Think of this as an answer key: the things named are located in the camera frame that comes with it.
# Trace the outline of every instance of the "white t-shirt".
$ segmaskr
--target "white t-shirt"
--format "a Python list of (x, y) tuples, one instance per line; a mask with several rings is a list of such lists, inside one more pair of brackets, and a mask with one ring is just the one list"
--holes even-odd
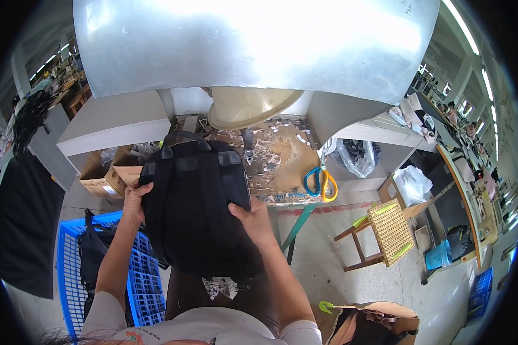
[(320, 331), (312, 321), (293, 322), (276, 339), (255, 317), (219, 307), (190, 309), (170, 321), (127, 328), (123, 308), (107, 292), (99, 292), (94, 297), (81, 337), (128, 340), (145, 345), (160, 345), (174, 340), (200, 340), (214, 345), (322, 345)]

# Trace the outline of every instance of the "fluorescent light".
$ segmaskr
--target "fluorescent light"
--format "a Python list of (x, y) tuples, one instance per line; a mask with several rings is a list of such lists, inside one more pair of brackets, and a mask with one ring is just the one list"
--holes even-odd
[(490, 97), (490, 101), (493, 101), (493, 91), (491, 91), (490, 79), (487, 77), (487, 73), (482, 68), (483, 81), (485, 81), (485, 87), (487, 87), (487, 94)]
[(478, 127), (478, 130), (476, 131), (476, 134), (478, 134), (478, 133), (479, 133), (479, 131), (481, 131), (481, 130), (482, 130), (482, 128), (483, 128), (483, 126), (484, 126), (484, 125), (485, 125), (485, 122), (482, 122), (482, 123), (480, 123), (480, 124), (479, 124), (479, 127)]
[(466, 39), (468, 40), (468, 43), (470, 43), (470, 47), (472, 47), (472, 51), (474, 54), (479, 55), (478, 46), (476, 45), (476, 42), (474, 41), (474, 37), (472, 37), (472, 34), (468, 30), (468, 26), (466, 26), (466, 23), (462, 19), (461, 15), (458, 13), (457, 9), (451, 2), (451, 0), (443, 0), (443, 3), (447, 6), (449, 11), (451, 11), (451, 14), (453, 17), (455, 17), (458, 25), (461, 27), (462, 31), (464, 32), (464, 35), (466, 36)]

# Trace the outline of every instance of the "scissors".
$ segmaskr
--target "scissors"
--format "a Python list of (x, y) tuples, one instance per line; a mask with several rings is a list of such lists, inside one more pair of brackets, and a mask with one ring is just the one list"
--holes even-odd
[[(324, 182), (322, 185), (320, 185), (320, 179), (319, 179), (321, 171), (323, 172), (323, 175), (324, 175)], [(315, 175), (315, 186), (317, 187), (317, 191), (315, 191), (315, 192), (311, 191), (309, 189), (309, 186), (307, 185), (307, 180), (309, 179), (309, 176), (311, 176), (313, 174)], [(331, 197), (326, 196), (326, 188), (328, 187), (329, 181), (334, 186), (334, 194)], [(303, 180), (303, 185), (305, 187), (305, 191), (307, 192), (307, 194), (309, 194), (312, 197), (318, 197), (319, 195), (322, 195), (323, 201), (325, 203), (334, 201), (334, 199), (336, 199), (336, 197), (338, 196), (338, 185), (336, 184), (336, 181), (334, 181), (334, 178), (332, 177), (332, 175), (330, 175), (328, 170), (326, 170), (326, 161), (325, 161), (325, 157), (324, 157), (324, 150), (323, 150), (322, 155), (320, 156), (320, 168), (314, 167), (310, 172), (308, 172), (307, 175), (305, 175), (305, 178)]]

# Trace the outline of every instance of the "wooden stool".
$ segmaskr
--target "wooden stool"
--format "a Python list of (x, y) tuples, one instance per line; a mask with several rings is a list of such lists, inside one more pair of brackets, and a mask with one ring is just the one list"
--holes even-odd
[(69, 106), (67, 106), (67, 108), (73, 114), (73, 116), (71, 116), (71, 118), (69, 120), (72, 120), (75, 117), (75, 115), (83, 107), (83, 105), (84, 105), (83, 96), (80, 94), (75, 95), (75, 97), (73, 97), (73, 99), (69, 102)]
[(83, 100), (87, 101), (90, 98), (90, 96), (92, 96), (92, 91), (90, 90), (90, 85), (86, 84), (85, 86), (83, 86), (82, 89), (80, 89), (77, 92), (77, 95), (83, 96)]
[[(384, 262), (386, 267), (389, 267), (414, 248), (413, 236), (397, 199), (375, 206), (367, 212), (368, 216), (357, 227), (352, 226), (334, 238), (339, 241), (351, 234), (357, 246), (361, 263), (345, 267), (346, 272), (380, 262)], [(357, 233), (369, 226), (372, 226), (380, 252), (365, 257)]]

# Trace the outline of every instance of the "black bag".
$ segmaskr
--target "black bag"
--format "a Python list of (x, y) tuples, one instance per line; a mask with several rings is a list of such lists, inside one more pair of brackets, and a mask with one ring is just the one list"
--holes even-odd
[[(356, 317), (357, 324), (351, 341), (344, 343), (344, 345), (396, 345), (407, 335), (416, 335), (418, 333), (418, 331), (403, 331), (399, 334), (393, 334), (393, 332), (383, 324), (382, 316), (377, 317), (379, 320), (373, 321), (371, 317), (368, 317), (368, 314), (369, 313), (364, 310), (354, 308), (344, 309), (338, 316), (332, 336), (336, 335), (348, 317)], [(395, 321), (392, 315), (384, 315), (384, 317), (388, 318), (387, 324), (389, 325)]]
[(185, 131), (169, 134), (163, 142), (177, 136), (192, 141), (165, 144), (140, 174), (140, 185), (153, 181), (142, 207), (154, 254), (181, 272), (249, 284), (264, 272), (263, 263), (242, 223), (228, 210), (231, 202), (250, 209), (241, 157), (226, 142), (205, 141)]
[[(94, 214), (89, 210), (84, 210), (86, 231), (78, 236), (77, 243), (79, 245), (79, 256), (81, 257), (81, 284), (87, 291), (87, 300), (84, 302), (84, 320), (86, 320), (90, 307), (94, 301), (96, 294), (96, 282), (98, 280), (98, 270), (108, 251), (109, 245), (115, 236), (115, 231), (109, 227), (100, 224), (93, 224), (92, 217)], [(133, 327), (132, 313), (129, 304), (129, 294), (125, 291), (125, 320), (127, 327)]]

